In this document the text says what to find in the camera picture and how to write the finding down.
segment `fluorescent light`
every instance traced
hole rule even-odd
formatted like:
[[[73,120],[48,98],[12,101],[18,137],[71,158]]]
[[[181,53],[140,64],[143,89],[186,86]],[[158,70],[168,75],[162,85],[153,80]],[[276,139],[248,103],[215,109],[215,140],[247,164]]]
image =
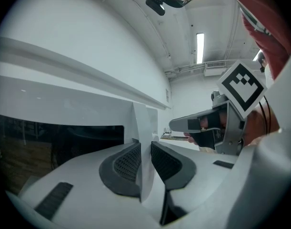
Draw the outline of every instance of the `fluorescent light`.
[[[255,55],[253,61],[256,61],[258,59],[259,53],[261,52],[261,49],[258,51],[258,53]]]
[[[196,34],[197,37],[197,62],[202,63],[203,59],[203,47],[204,47],[204,33]]]

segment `person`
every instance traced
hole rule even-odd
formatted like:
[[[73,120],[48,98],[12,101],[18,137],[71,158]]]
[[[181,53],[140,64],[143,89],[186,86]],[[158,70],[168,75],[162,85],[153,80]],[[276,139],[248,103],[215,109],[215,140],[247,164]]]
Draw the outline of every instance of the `person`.
[[[263,54],[263,52],[260,52],[258,55],[258,61],[261,64],[260,71],[263,73],[265,72],[265,78],[266,78],[266,87],[270,88],[273,84],[273,78],[270,72],[270,67],[268,65],[268,62]]]
[[[180,7],[183,7],[190,0],[176,1],[182,5]],[[244,15],[242,16],[245,28],[266,56],[272,78],[275,79],[291,55],[291,31],[273,0],[237,0],[237,2],[265,28],[266,33],[256,30],[250,23],[250,20]],[[269,107],[267,104],[264,104],[263,109],[267,123],[271,125],[271,132],[277,131],[279,124],[273,111],[271,110],[271,118],[269,118]],[[227,120],[226,114],[221,113],[220,119],[221,124],[225,126]],[[266,132],[265,120],[259,107],[255,108],[247,116],[247,119],[247,126],[244,133],[245,145],[265,135]],[[208,127],[208,120],[206,118],[201,121],[201,127]],[[190,143],[195,143],[189,133],[185,133],[185,136],[189,137],[188,141]]]

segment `camera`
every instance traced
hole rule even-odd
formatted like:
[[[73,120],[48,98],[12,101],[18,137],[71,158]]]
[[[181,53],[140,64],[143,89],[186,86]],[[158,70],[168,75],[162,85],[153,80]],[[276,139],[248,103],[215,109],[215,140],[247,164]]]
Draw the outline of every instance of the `camera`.
[[[161,0],[146,0],[146,5],[149,6],[160,16],[163,16],[165,14],[163,2]]]

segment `air conditioner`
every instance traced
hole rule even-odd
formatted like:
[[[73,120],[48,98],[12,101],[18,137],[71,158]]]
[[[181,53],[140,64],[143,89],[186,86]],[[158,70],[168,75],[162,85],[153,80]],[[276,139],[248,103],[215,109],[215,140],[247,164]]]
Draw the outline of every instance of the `air conditioner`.
[[[227,70],[226,62],[210,62],[205,63],[203,74],[204,76],[213,76],[213,75],[221,75]]]

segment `red sleeve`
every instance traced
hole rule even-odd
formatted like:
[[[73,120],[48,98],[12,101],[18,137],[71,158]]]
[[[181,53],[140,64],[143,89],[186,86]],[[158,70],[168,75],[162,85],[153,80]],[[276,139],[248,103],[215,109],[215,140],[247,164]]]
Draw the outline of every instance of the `red sleeve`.
[[[271,69],[272,78],[275,79],[284,68],[289,56],[285,48],[273,37],[255,31],[254,27],[242,16],[243,24],[250,36],[262,50]]]
[[[268,60],[272,77],[275,79],[291,55],[291,31],[273,0],[238,0],[271,33],[271,36],[254,31],[244,19],[245,27],[254,38]]]

